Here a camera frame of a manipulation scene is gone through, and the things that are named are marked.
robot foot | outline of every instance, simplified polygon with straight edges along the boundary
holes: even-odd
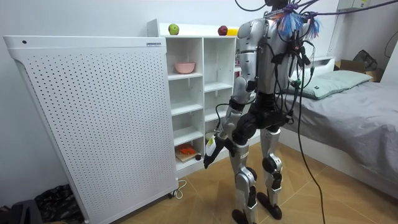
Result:
[[[268,212],[274,217],[276,220],[281,220],[282,219],[282,210],[279,208],[278,205],[272,206],[271,203],[269,202],[268,196],[266,196],[264,193],[259,192],[257,193],[257,200],[260,202],[264,208],[268,210]]]
[[[233,210],[232,211],[232,218],[237,224],[249,224],[246,215],[240,210]]]

humanoid robot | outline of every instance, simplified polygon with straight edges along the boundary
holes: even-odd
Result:
[[[275,11],[285,7],[288,0],[269,0],[266,3]],[[263,19],[243,24],[238,31],[241,76],[234,81],[233,95],[226,116],[219,123],[214,139],[206,146],[210,152],[207,151],[204,158],[207,168],[222,148],[226,147],[229,150],[237,200],[243,208],[243,212],[233,211],[233,218],[238,224],[256,222],[256,198],[275,219],[282,218],[277,198],[282,190],[282,161],[274,153],[280,127],[291,120],[293,111],[278,110],[275,99],[288,85],[297,84],[289,81],[294,70],[292,67],[303,67],[304,64],[310,63],[305,56],[303,37],[299,33],[293,32],[289,37],[281,37],[278,24],[265,16]],[[251,93],[254,91],[257,93],[256,99],[250,101]],[[242,115],[246,105],[250,105],[249,112]],[[261,130],[262,166],[267,195],[256,192],[254,184],[257,174],[246,166],[249,154],[248,139],[257,129]]]

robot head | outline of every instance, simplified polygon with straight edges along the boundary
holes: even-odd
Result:
[[[272,6],[272,10],[283,9],[289,3],[289,0],[265,0],[267,6]]]

white perforated panel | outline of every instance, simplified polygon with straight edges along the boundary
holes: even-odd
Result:
[[[176,184],[164,55],[134,47],[21,56],[92,223]]]

white cable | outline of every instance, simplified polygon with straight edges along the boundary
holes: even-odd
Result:
[[[179,187],[177,190],[174,190],[173,194],[175,195],[175,198],[181,199],[184,196],[184,194],[182,193],[181,189],[186,186],[187,181],[186,180],[179,180],[178,182],[185,182],[185,183],[181,187]]]

